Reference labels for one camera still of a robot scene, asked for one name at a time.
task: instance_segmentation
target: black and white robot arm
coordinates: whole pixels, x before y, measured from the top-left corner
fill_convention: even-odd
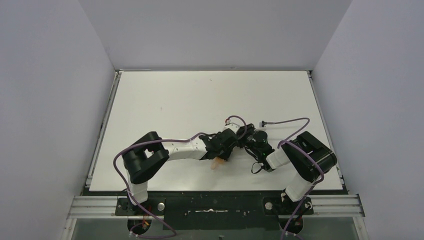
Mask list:
[[[267,172],[292,163],[297,174],[284,190],[292,202],[299,201],[320,177],[319,171],[306,156],[288,144],[277,149],[272,148],[268,144],[267,133],[255,129],[253,124],[239,126],[227,121],[222,131],[200,134],[188,142],[159,142],[161,139],[155,131],[149,132],[134,145],[151,141],[158,141],[157,143],[136,147],[122,155],[129,179],[129,192],[139,203],[148,199],[148,180],[165,162],[215,158],[227,161],[234,147],[244,148],[258,162],[261,169]],[[324,173],[337,163],[334,153],[307,131],[290,142],[312,157]]]

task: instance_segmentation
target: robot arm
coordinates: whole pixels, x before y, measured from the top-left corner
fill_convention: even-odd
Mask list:
[[[134,144],[155,140],[161,140],[161,138],[152,131]],[[312,157],[324,173],[337,163],[334,153],[307,131],[291,142]],[[239,126],[227,122],[222,131],[215,134],[200,134],[189,142],[158,141],[123,154],[122,158],[129,179],[129,192],[139,203],[142,203],[148,199],[148,180],[165,162],[178,159],[205,160],[216,157],[227,161],[234,147],[244,148],[260,164],[261,169],[267,172],[292,163],[297,174],[285,189],[286,196],[292,202],[299,201],[320,176],[315,166],[292,146],[284,144],[275,150],[268,144],[267,133],[255,130],[253,124]]]

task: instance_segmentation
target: white wall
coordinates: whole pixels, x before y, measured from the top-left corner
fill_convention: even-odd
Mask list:
[[[0,238],[58,239],[114,69],[77,0],[2,0],[0,33]]]
[[[424,1],[353,0],[313,71],[372,240],[424,236]]]
[[[79,0],[116,69],[311,70],[352,0]]]

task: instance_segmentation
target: white table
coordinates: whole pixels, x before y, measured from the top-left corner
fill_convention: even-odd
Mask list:
[[[198,132],[221,131],[224,120],[239,115],[256,127],[260,121],[311,119],[305,129],[324,144],[329,141],[305,71],[124,71],[98,153],[90,191],[121,191],[123,181],[112,160],[144,134],[186,139]],[[268,125],[269,143],[276,147],[303,122]],[[164,164],[148,182],[150,191],[283,190],[296,173],[289,164],[273,172],[251,173],[255,161],[234,149],[224,165],[212,170],[213,160],[174,160]],[[122,158],[118,167],[124,173]],[[317,190],[340,190],[336,167]]]

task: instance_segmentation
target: screw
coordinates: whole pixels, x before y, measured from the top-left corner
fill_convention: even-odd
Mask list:
[[[165,204],[163,202],[159,202],[157,205],[157,210],[163,211],[165,209]]]
[[[273,204],[271,202],[265,203],[265,209],[267,209],[267,210],[273,209]]]

